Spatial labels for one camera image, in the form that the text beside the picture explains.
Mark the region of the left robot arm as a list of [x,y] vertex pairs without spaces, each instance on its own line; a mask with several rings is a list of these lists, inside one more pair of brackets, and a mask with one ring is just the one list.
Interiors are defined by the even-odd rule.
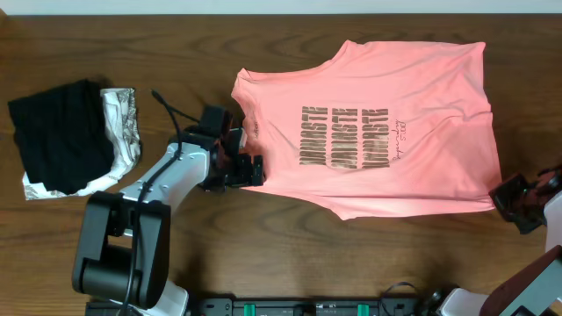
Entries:
[[164,156],[118,193],[97,191],[85,206],[74,291],[107,302],[102,315],[184,315],[189,294],[169,280],[171,218],[194,189],[261,186],[263,158],[241,150],[247,135],[224,108],[207,105],[178,129]]

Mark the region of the pink printed t-shirt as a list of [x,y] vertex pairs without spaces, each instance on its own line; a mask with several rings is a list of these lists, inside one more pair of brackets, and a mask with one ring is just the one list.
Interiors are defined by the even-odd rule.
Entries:
[[258,191],[340,219],[491,210],[501,168],[484,50],[348,40],[315,68],[241,70],[232,96],[263,158]]

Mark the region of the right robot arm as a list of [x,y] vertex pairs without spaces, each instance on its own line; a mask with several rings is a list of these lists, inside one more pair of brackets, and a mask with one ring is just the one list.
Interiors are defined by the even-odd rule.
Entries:
[[519,233],[546,227],[544,254],[491,294],[456,288],[428,311],[437,316],[551,315],[561,299],[561,167],[544,169],[529,182],[515,174],[488,192],[501,217]]

